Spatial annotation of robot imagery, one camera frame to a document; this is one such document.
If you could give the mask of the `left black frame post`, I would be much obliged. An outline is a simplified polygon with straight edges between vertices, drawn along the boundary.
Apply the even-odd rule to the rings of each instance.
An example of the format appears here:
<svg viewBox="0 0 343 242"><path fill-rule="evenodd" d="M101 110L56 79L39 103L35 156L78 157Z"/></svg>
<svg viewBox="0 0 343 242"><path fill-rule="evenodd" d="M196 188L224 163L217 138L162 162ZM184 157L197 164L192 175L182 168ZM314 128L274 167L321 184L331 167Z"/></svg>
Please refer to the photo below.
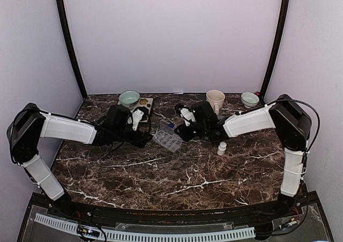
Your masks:
<svg viewBox="0 0 343 242"><path fill-rule="evenodd" d="M79 92L81 94L81 97L83 100L85 100L88 97L88 94L86 91L85 83L83 81L81 71L80 71L80 67L78 64L78 60L76 57L76 53L74 50L64 0L56 0L56 5L57 5L59 22L60 22L62 33L63 33L65 46L66 46L68 56L69 56L69 60L70 60L71 66L72 66L72 71L73 71L75 80L77 82L77 86L78 86Z"/></svg>

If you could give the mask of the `beige ceramic mug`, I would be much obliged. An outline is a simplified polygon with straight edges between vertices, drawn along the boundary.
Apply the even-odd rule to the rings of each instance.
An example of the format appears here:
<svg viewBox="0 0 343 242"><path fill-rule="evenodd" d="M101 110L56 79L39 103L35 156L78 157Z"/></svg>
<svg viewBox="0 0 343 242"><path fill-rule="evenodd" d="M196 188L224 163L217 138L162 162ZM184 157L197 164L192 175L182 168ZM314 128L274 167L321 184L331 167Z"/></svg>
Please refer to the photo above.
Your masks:
<svg viewBox="0 0 343 242"><path fill-rule="evenodd" d="M225 94L219 90L210 90L206 93L206 101L210 103L216 115L220 114L224 100Z"/></svg>

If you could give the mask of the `right black frame post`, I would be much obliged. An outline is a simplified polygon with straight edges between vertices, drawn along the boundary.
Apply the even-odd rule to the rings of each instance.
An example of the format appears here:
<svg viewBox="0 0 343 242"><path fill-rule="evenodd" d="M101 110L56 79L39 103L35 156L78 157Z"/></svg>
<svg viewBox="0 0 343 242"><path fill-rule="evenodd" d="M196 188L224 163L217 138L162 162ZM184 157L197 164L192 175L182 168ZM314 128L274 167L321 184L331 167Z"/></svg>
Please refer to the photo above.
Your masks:
<svg viewBox="0 0 343 242"><path fill-rule="evenodd" d="M275 30L275 36L274 36L273 45L272 45L272 49L270 53L270 58L269 58L266 72L264 75L264 79L263 79L263 82L259 91L259 96L261 100L265 99L265 96L267 94L267 89L271 82L274 67L277 61L277 56L278 56L279 48L281 45L282 35L284 32L284 27L285 27L285 22L286 22L289 1L290 0L281 0L280 12L278 16L278 22L277 22L277 27Z"/></svg>

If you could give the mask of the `small white pill bottle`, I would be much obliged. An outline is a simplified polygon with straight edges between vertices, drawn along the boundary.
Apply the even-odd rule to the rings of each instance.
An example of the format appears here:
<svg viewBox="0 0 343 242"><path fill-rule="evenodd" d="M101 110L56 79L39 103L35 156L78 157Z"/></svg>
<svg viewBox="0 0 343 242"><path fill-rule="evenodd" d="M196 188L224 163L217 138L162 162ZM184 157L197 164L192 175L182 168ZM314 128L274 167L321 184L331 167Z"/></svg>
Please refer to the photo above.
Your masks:
<svg viewBox="0 0 343 242"><path fill-rule="evenodd" d="M226 149L227 149L227 144L225 142L221 142L218 146L217 154L219 156L223 156L225 154Z"/></svg>

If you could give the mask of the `clear plastic pill organizer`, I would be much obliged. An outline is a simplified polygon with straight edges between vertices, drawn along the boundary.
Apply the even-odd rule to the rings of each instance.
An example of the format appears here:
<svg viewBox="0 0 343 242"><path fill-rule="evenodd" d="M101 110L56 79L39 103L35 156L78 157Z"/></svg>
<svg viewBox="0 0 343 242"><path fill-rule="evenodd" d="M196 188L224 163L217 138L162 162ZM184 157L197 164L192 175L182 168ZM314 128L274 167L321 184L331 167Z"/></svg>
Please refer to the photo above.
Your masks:
<svg viewBox="0 0 343 242"><path fill-rule="evenodd" d="M170 152L174 153L180 149L182 139L174 132L176 125L165 120L160 121L160 127L153 136L153 141Z"/></svg>

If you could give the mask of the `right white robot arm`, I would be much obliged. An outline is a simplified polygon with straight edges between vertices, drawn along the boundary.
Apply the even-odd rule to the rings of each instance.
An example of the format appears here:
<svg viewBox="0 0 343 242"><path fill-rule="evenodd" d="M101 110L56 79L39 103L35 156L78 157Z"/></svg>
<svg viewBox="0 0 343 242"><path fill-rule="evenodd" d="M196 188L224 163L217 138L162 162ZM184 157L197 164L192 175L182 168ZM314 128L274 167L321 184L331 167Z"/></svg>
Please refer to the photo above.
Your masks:
<svg viewBox="0 0 343 242"><path fill-rule="evenodd" d="M276 100L230 116L218 117L210 103L200 101L192 106L179 103L174 107L183 120L174 132L184 142L194 138L220 144L239 136L271 132L284 152L280 194L273 212L285 217L294 209L295 197L307 169L307 158L320 130L320 116L309 103L287 94Z"/></svg>

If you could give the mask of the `floral square plate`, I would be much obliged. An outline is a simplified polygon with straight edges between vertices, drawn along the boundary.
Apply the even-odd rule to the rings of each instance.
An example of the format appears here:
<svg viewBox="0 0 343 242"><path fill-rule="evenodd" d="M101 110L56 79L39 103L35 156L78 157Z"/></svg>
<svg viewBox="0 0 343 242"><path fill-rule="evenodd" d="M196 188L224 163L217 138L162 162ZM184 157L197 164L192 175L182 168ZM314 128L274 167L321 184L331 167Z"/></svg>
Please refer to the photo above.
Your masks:
<svg viewBox="0 0 343 242"><path fill-rule="evenodd" d="M128 108L132 113L136 110L136 108L146 108L144 112L146 112L141 119L140 123L147 123L148 117L151 115L151 109L153 105L153 98L141 97L134 105L124 104L126 108Z"/></svg>

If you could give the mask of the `black frame post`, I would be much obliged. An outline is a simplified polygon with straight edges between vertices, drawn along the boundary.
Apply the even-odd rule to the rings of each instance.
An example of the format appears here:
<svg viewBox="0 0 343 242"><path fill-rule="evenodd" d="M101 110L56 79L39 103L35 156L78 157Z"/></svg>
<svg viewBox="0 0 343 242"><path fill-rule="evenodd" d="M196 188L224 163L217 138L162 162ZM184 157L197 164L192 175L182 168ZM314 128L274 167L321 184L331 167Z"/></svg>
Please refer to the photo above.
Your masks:
<svg viewBox="0 0 343 242"><path fill-rule="evenodd" d="M270 58L269 58L266 72L264 75L264 79L263 79L263 82L259 91L259 96L261 100L265 99L265 96L267 94L267 89L271 82L274 67L277 61L277 56L278 56L279 48L281 45L282 35L284 32L284 27L285 27L285 22L286 22L289 1L290 0L281 0L280 12L278 16L278 22L277 22L277 27L275 30L275 36L274 36L273 45L272 45L272 49L270 53Z"/></svg>
<svg viewBox="0 0 343 242"><path fill-rule="evenodd" d="M79 92L81 94L81 97L83 100L85 100L88 97L88 94L86 91L85 83L83 81L81 71L80 71L80 67L78 64L78 60L76 57L76 53L74 50L64 0L56 0L56 5L57 5L59 22L60 22L62 33L63 33L65 46L66 46L68 56L69 56L69 60L70 60L71 66L72 66L72 71L73 71L75 80L77 82L77 86L78 86Z"/></svg>

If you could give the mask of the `green ceramic bowl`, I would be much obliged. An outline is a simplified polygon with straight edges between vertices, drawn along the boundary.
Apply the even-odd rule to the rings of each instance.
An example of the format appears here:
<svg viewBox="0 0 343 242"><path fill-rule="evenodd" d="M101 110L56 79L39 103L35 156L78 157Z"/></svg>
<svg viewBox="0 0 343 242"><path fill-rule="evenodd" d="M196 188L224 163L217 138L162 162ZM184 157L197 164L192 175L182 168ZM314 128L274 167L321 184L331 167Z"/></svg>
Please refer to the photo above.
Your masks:
<svg viewBox="0 0 343 242"><path fill-rule="evenodd" d="M138 104L140 93L134 90L128 90L120 94L118 100L121 105L127 108L133 108Z"/></svg>
<svg viewBox="0 0 343 242"><path fill-rule="evenodd" d="M257 106L259 103L259 97L251 92L243 92L241 94L241 102L246 108L252 108Z"/></svg>

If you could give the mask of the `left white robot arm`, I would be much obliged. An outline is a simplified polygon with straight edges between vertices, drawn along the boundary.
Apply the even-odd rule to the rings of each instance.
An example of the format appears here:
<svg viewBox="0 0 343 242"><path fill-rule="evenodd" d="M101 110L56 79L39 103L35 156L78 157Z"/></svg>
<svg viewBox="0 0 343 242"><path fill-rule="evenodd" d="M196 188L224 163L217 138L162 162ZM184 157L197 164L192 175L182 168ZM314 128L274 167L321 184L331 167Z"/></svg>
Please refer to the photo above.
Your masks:
<svg viewBox="0 0 343 242"><path fill-rule="evenodd" d="M41 157L40 143L51 140L56 144L74 141L91 146L111 146L119 142L143 148L152 135L150 130L139 130L139 124L149 118L146 107L130 110L123 105L112 105L97 121L87 121L47 112L29 103L7 128L10 157L55 202L54 208L62 217L72 218L76 207L69 202L70 195Z"/></svg>

